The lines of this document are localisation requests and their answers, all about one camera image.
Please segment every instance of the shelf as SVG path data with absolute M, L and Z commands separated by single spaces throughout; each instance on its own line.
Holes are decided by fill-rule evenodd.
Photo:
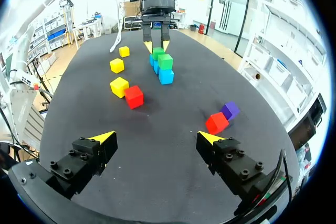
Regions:
M 304 36 L 306 36 L 322 55 L 326 54 L 322 38 L 315 30 L 310 30 L 304 20 L 295 20 L 291 15 L 280 10 L 273 3 L 267 1 L 263 1 L 262 3 L 266 5 L 273 15 L 291 24 L 296 30 L 300 31 Z
M 264 69 L 260 69 L 257 65 L 255 65 L 254 62 L 250 61 L 249 59 L 246 59 L 246 62 L 249 63 L 258 72 L 260 72 L 260 74 L 277 90 L 277 92 L 288 104 L 295 117 L 298 118 L 300 114 L 297 111 L 297 108 L 295 108 L 292 101 L 289 99 L 289 97 L 287 96 L 286 92 L 282 89 L 282 87 L 280 87 L 279 84 L 275 80 L 273 80 L 273 78 Z
M 55 18 L 58 18 L 58 17 L 63 16 L 63 15 L 64 15 L 64 13 L 62 13 L 62 14 L 58 15 L 57 17 L 54 17 L 54 18 L 52 18 L 52 19 L 50 19 L 46 22 L 44 22 L 44 24 L 49 23 L 50 21 L 54 20 Z
M 50 30 L 47 30 L 46 32 L 48 33 L 48 32 L 50 32 L 50 31 L 52 31 L 52 30 L 55 30 L 56 28 L 61 27 L 61 26 L 65 26 L 65 24 L 63 23 L 63 24 L 61 24 L 61 25 L 58 25 L 58 26 L 56 26 L 56 27 L 54 27 L 54 28 L 52 28 L 52 29 L 50 29 Z
M 313 78 L 308 74 L 307 70 L 299 63 L 299 59 L 297 59 L 296 56 L 290 55 L 288 52 L 286 52 L 286 49 L 277 43 L 273 42 L 269 38 L 267 38 L 264 34 L 259 33 L 257 36 L 263 38 L 264 40 L 268 41 L 270 44 L 272 44 L 275 48 L 277 48 L 284 56 L 286 56 L 291 62 L 295 64 L 295 66 L 302 72 L 302 74 L 305 76 L 305 78 L 309 81 L 309 83 L 314 86 L 315 82 Z
M 58 35 L 57 37 L 55 37 L 55 38 L 52 38 L 51 40 L 48 40 L 48 41 L 52 41 L 52 40 L 54 40 L 54 39 L 57 39 L 58 37 L 60 37 L 60 36 L 62 36 L 62 35 L 64 35 L 65 33 L 63 33 L 63 34 L 60 34 L 60 35 Z
M 38 36 L 38 37 L 36 37 L 34 40 L 32 40 L 30 43 L 34 43 L 35 41 L 37 41 L 37 39 L 39 39 L 40 37 L 42 37 L 42 36 L 45 36 L 45 34 L 42 34 L 41 36 Z

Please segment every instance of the door handle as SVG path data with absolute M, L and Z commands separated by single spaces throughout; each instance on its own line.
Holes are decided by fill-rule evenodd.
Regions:
M 228 15 L 227 15 L 227 19 L 226 19 L 226 24 L 224 25 L 224 30 L 227 29 L 227 24 L 229 23 L 229 18 L 230 18 L 230 13 L 231 13 L 231 2 L 229 2 L 228 4 Z
M 222 11 L 222 16 L 221 16 L 221 21 L 219 23 L 219 27 L 222 28 L 223 25 L 224 25 L 224 22 L 223 22 L 223 14 L 224 14 L 224 10 L 225 10 L 225 7 L 226 7 L 226 0 L 224 0 L 224 5 L 223 5 L 223 11 Z

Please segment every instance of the wooden block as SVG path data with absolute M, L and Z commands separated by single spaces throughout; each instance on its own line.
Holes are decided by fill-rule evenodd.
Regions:
M 131 109 L 143 105 L 143 93 L 138 86 L 132 86 L 129 89 L 125 89 L 124 92 L 126 102 Z
M 154 61 L 153 69 L 154 69 L 154 72 L 155 72 L 156 74 L 159 74 L 159 72 L 160 72 L 160 67 L 159 67 L 159 63 L 158 63 L 157 60 Z
M 122 58 L 127 57 L 130 55 L 130 48 L 129 47 L 120 47 L 119 54 Z
M 228 102 L 222 107 L 221 112 L 228 121 L 231 121 L 240 113 L 240 109 L 235 102 Z
M 154 67 L 153 55 L 149 55 L 149 63 L 151 64 L 152 67 Z
M 130 87 L 128 81 L 121 77 L 116 78 L 110 85 L 112 92 L 119 98 L 123 98 L 125 96 L 125 89 Z
M 161 48 L 161 47 L 154 47 L 153 48 L 153 59 L 154 60 L 158 60 L 158 58 L 159 58 L 159 55 L 164 55 L 165 54 L 165 52 L 164 52 L 164 50 L 163 50 L 163 48 Z
M 226 127 L 228 127 L 228 125 L 229 122 L 226 120 L 222 112 L 211 115 L 210 118 L 205 123 L 206 128 L 212 135 L 221 132 Z
M 124 70 L 124 61 L 121 59 L 114 59 L 113 61 L 110 61 L 111 70 L 114 73 L 120 73 L 122 70 Z
M 170 55 L 159 55 L 159 67 L 161 70 L 173 69 L 173 58 Z
M 162 70 L 160 68 L 159 81 L 162 85 L 172 84 L 174 81 L 174 72 L 171 69 Z

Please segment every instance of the bolt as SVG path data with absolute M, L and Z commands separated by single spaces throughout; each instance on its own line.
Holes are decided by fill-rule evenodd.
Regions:
M 88 155 L 86 155 L 86 154 L 81 154 L 81 155 L 80 155 L 80 159 L 81 159 L 81 160 L 84 160 L 84 161 L 85 161 L 85 160 L 88 160 Z
M 255 166 L 255 169 L 256 169 L 256 170 L 262 170 L 262 169 L 264 169 L 264 164 L 263 164 L 263 162 L 257 162 L 257 163 L 256 163 L 256 166 Z
M 238 156 L 239 157 L 244 157 L 245 156 L 245 152 L 243 150 L 239 150 L 238 151 Z
M 27 183 L 27 180 L 26 180 L 26 178 L 22 178 L 22 179 L 20 179 L 20 182 L 21 182 L 22 185 L 25 185 Z
M 75 156 L 76 155 L 75 150 L 69 150 L 69 155 L 72 157 Z
M 244 169 L 244 170 L 242 170 L 241 172 L 240 172 L 240 177 L 242 178 L 242 179 L 245 179 L 245 178 L 247 178 L 248 177 L 248 175 L 250 174 L 250 172 L 249 172 L 249 170 L 248 169 Z
M 35 178 L 36 177 L 36 174 L 35 173 L 29 173 L 29 178 L 31 178 L 31 179 L 33 179 L 33 178 Z
M 64 170 L 63 170 L 63 173 L 64 173 L 64 175 L 66 176 L 66 177 L 71 177 L 72 176 L 72 171 L 71 171 L 71 169 L 69 169 L 69 168 L 65 168 Z
M 230 161 L 232 160 L 232 158 L 233 158 L 233 155 L 232 155 L 232 154 L 226 154 L 226 155 L 225 155 L 225 161 L 230 162 Z
M 58 164 L 57 164 L 57 162 L 55 162 L 55 161 L 51 161 L 51 162 L 50 162 L 50 167 L 51 167 L 52 169 L 56 170 L 56 169 L 58 168 Z

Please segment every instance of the robotic arm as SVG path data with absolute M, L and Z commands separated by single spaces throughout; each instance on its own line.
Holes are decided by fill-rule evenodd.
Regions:
M 27 67 L 27 58 L 29 51 L 29 43 L 34 34 L 34 27 L 32 25 L 32 21 L 42 13 L 42 11 L 47 8 L 51 3 L 55 0 L 43 0 L 39 6 L 35 8 L 33 13 L 27 17 L 27 19 L 19 26 L 17 32 L 15 32 L 14 38 L 17 39 L 17 44 L 13 50 L 12 64 L 11 70 L 9 72 L 9 85 L 8 82 L 4 79 L 4 77 L 0 77 L 0 106 L 4 113 L 7 115 L 10 128 L 12 128 L 14 133 L 14 138 L 18 140 L 18 142 L 29 143 L 35 149 L 39 149 L 39 138 L 38 136 L 33 137 L 33 141 L 29 139 L 32 138 L 26 137 L 24 134 L 24 129 L 26 122 L 28 120 L 28 115 L 31 110 L 30 105 L 32 104 L 36 93 L 32 91 L 32 87 L 38 83 L 38 80 L 32 75 L 26 74 Z M 121 41 L 121 30 L 123 25 L 124 18 L 124 8 L 123 8 L 123 0 L 121 4 L 117 6 L 117 10 L 119 13 L 118 20 L 118 35 L 114 45 L 111 47 L 110 52 L 113 52 L 116 46 Z M 150 53 L 153 52 L 153 43 L 151 36 L 151 22 L 161 22 L 162 24 L 162 38 L 161 38 L 161 47 L 166 50 L 169 42 L 169 25 L 170 25 L 170 13 L 175 10 L 175 1 L 174 0 L 140 0 L 141 1 L 141 11 L 142 16 L 136 22 L 141 22 L 143 27 L 143 41 Z M 24 97 L 15 99 L 14 96 L 23 95 Z M 20 112 L 26 117 L 19 116 L 19 113 L 16 113 L 15 108 L 21 108 L 23 105 L 24 111 Z M 5 142 L 13 142 L 10 137 L 10 129 L 8 129 L 8 125 L 6 126 L 4 123 L 0 125 L 0 132 L 2 133 L 1 141 Z

